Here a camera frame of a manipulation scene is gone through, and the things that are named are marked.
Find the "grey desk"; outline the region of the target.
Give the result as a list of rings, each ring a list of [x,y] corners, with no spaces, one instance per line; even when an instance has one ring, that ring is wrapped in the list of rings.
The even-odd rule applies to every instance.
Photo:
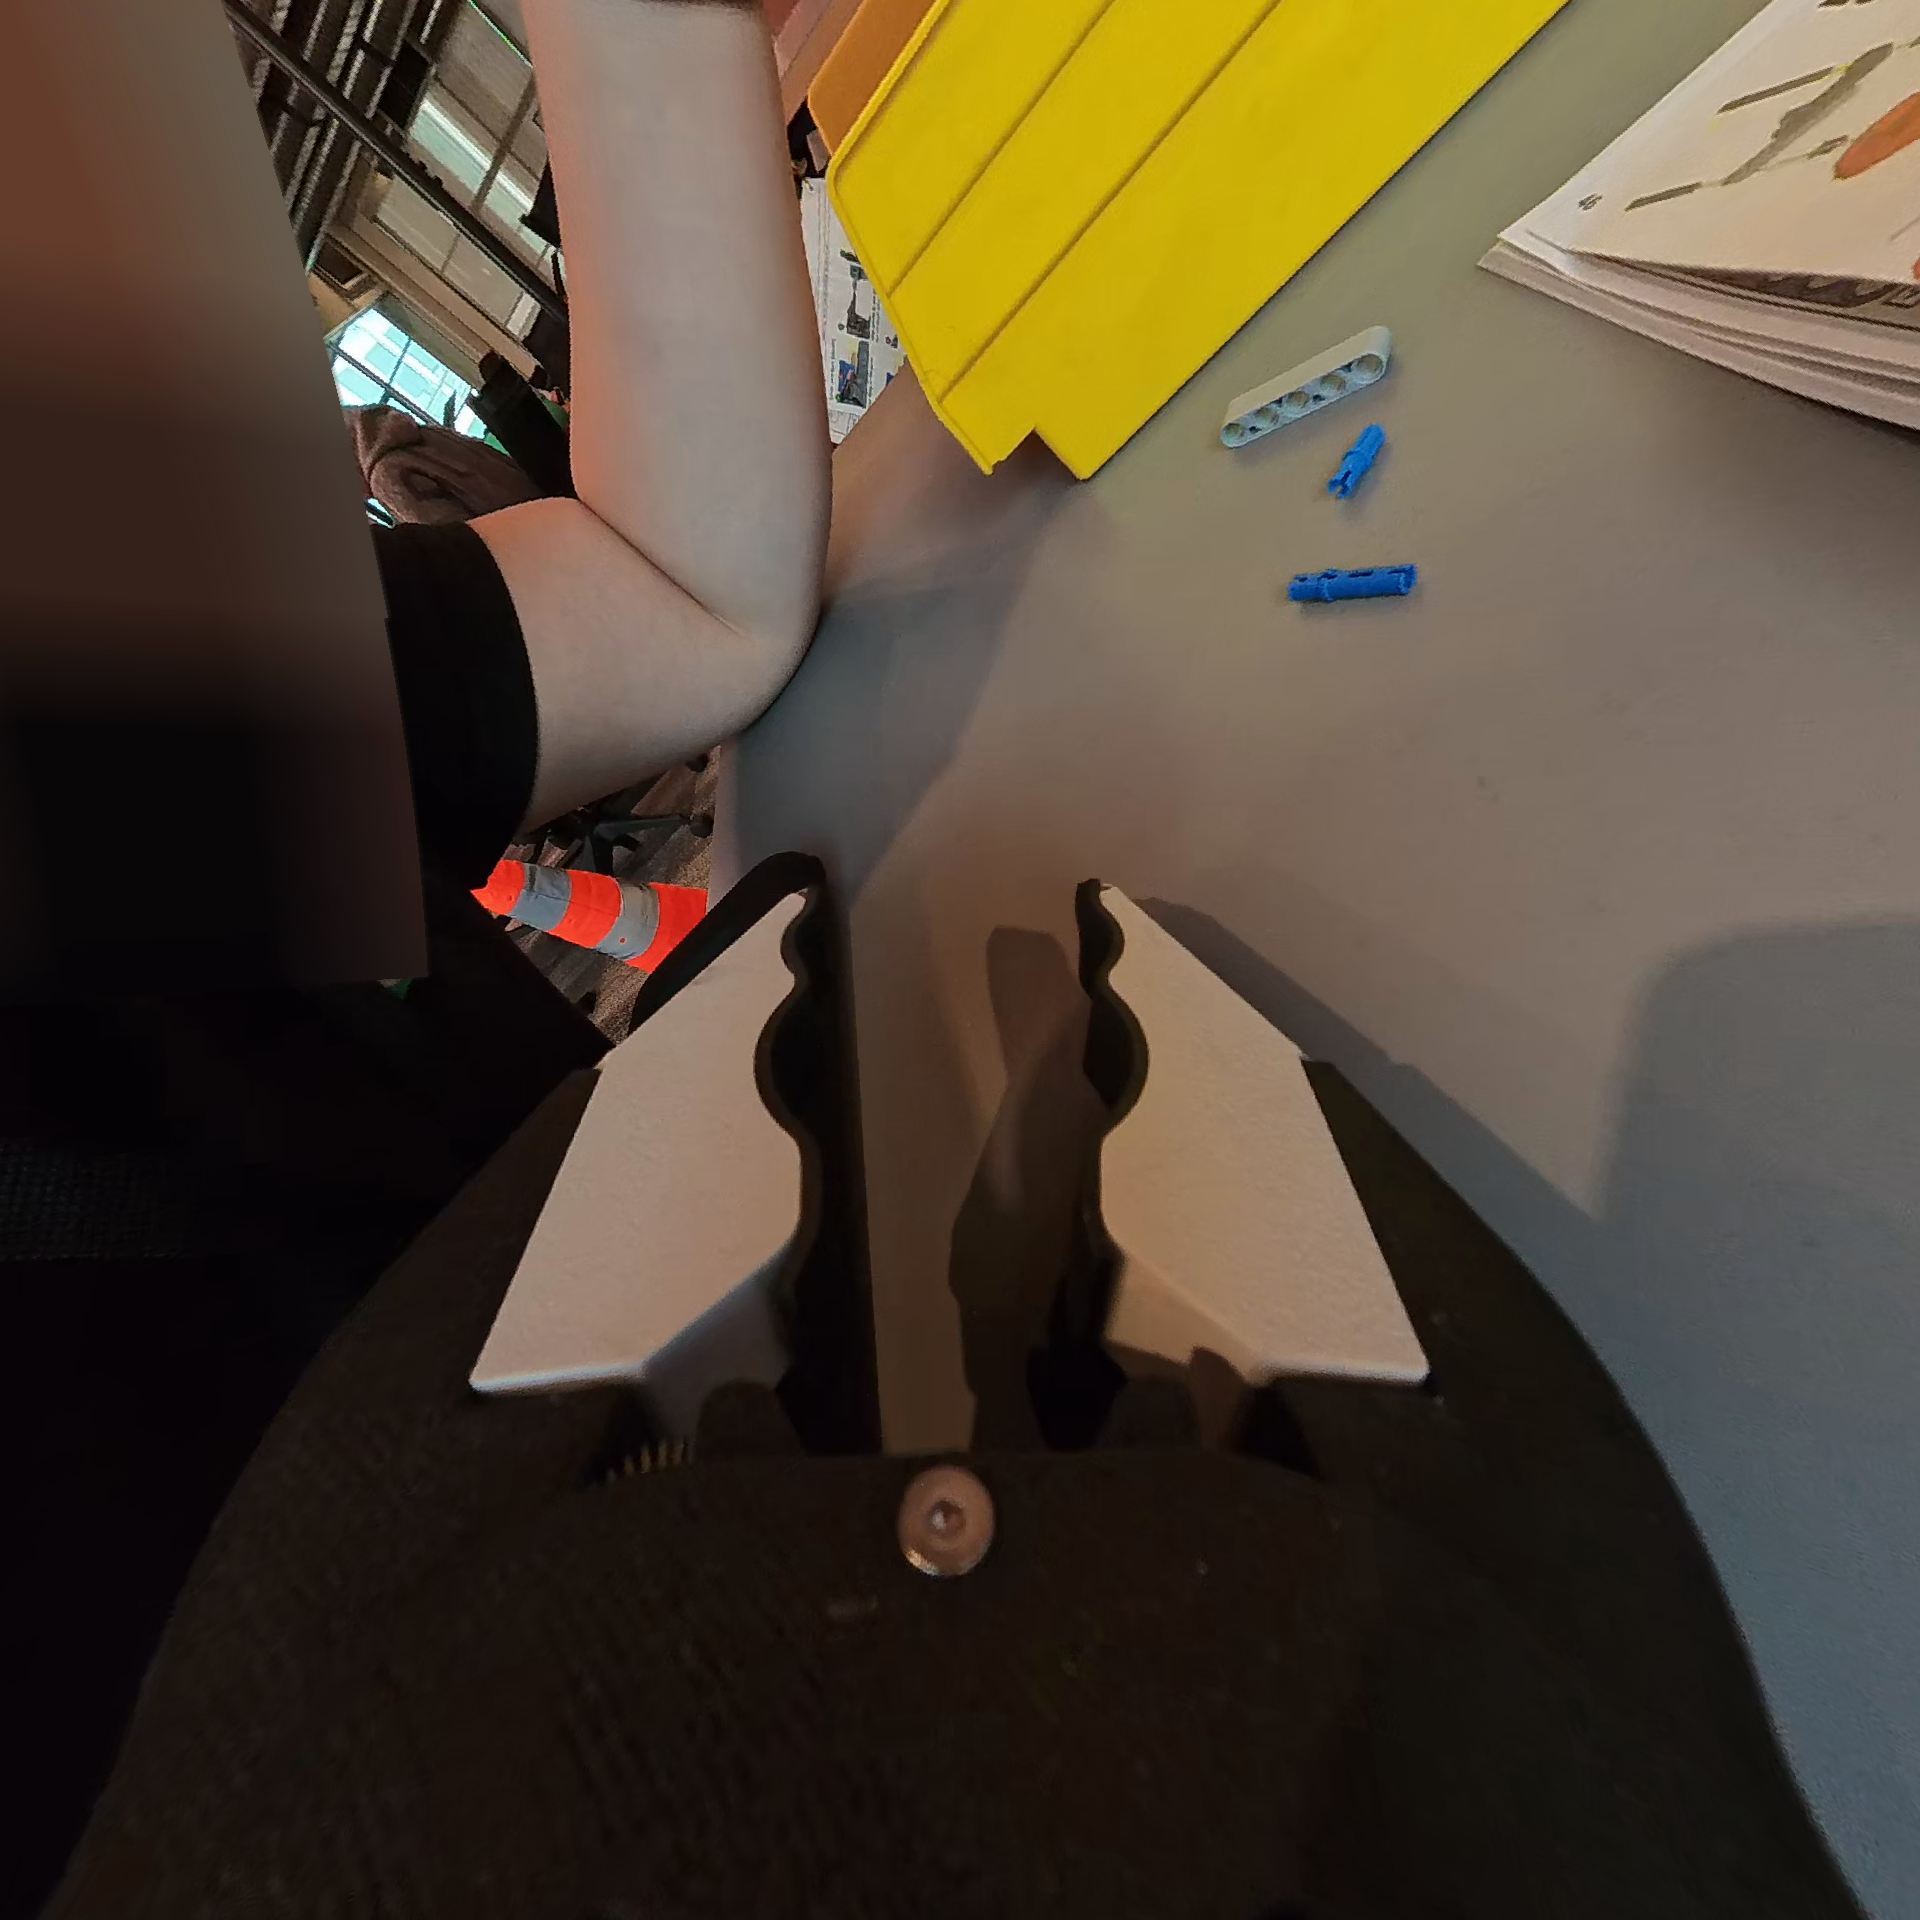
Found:
[[[1068,1149],[1113,879],[1568,1311],[1916,1915],[1916,436],[1478,268],[1757,9],[1568,5],[1088,482],[893,385],[721,831],[850,917],[884,1442],[969,1441],[952,1251]],[[1218,444],[1366,327],[1377,385]]]

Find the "person's left forearm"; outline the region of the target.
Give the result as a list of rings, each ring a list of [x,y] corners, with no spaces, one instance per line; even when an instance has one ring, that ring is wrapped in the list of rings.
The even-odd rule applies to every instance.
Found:
[[[758,5],[524,5],[557,188],[573,499],[690,590],[831,509],[824,385]]]

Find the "instruction booklet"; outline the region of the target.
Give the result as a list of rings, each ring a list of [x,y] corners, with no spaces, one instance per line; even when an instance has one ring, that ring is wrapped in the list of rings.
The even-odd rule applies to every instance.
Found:
[[[1916,430],[1917,5],[1767,5],[1478,262]]]

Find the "light grey five-hole beam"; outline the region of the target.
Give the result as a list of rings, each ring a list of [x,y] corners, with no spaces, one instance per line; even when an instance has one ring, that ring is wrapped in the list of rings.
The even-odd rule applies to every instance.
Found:
[[[1245,449],[1285,425],[1364,393],[1385,378],[1392,350],[1393,334],[1389,327],[1366,327],[1287,373],[1238,393],[1220,421],[1218,444],[1222,449]]]

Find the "printed photo leaflet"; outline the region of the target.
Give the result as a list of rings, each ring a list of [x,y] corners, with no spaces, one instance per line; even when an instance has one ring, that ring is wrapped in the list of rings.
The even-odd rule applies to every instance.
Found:
[[[828,425],[838,444],[904,366],[895,327],[828,199],[828,181],[799,186],[799,225],[816,311]]]

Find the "yellow plastic bin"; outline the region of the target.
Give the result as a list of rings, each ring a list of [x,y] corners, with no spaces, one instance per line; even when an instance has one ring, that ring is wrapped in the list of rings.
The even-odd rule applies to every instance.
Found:
[[[972,461],[1089,477],[1559,9],[933,5],[828,196]]]

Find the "black chair base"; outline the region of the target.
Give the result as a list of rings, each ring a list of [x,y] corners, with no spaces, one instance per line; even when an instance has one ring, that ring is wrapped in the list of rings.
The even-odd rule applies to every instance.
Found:
[[[620,847],[634,847],[649,831],[712,835],[712,815],[703,810],[649,813],[622,810],[617,797],[594,806],[575,806],[534,831],[538,847],[557,847],[561,868],[609,876]]]

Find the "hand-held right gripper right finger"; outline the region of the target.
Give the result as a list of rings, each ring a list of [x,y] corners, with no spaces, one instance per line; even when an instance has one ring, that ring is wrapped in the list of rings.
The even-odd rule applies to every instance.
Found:
[[[1095,1135],[1025,1390],[1054,1449],[1088,1449],[1125,1385],[1200,1359],[1424,1387],[1431,1362],[1308,1060],[1118,885],[1071,900]]]

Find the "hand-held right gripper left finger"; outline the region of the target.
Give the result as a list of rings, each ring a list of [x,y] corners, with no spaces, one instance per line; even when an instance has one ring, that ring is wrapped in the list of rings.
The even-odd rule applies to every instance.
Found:
[[[688,1442],[718,1387],[778,1383],[807,1159],[776,1108],[774,1037],[805,1003],[798,938],[818,894],[781,900],[598,1062],[476,1395],[620,1387]]]

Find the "large window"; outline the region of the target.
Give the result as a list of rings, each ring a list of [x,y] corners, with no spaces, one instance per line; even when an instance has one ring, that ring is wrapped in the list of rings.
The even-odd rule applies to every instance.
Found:
[[[473,396],[478,356],[394,295],[361,307],[325,339],[342,409],[390,407],[463,438],[489,435]]]

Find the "brown table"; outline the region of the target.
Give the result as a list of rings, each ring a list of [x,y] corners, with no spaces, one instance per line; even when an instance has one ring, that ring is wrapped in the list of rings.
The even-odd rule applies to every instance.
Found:
[[[760,9],[774,30],[781,109],[791,122],[862,3],[765,3]]]

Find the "person's black shirt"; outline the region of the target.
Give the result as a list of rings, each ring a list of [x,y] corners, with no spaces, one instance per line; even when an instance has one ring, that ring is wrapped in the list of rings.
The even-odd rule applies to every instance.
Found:
[[[38,1915],[261,1435],[382,1273],[604,1043],[471,900],[532,797],[508,585],[377,531],[424,978],[4,1011],[4,1915]]]

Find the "orange traffic cone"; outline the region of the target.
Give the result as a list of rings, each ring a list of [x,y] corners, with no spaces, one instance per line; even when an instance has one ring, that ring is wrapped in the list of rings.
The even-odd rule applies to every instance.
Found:
[[[489,915],[647,973],[658,971],[709,913],[703,887],[620,879],[512,857],[497,859],[473,899]]]

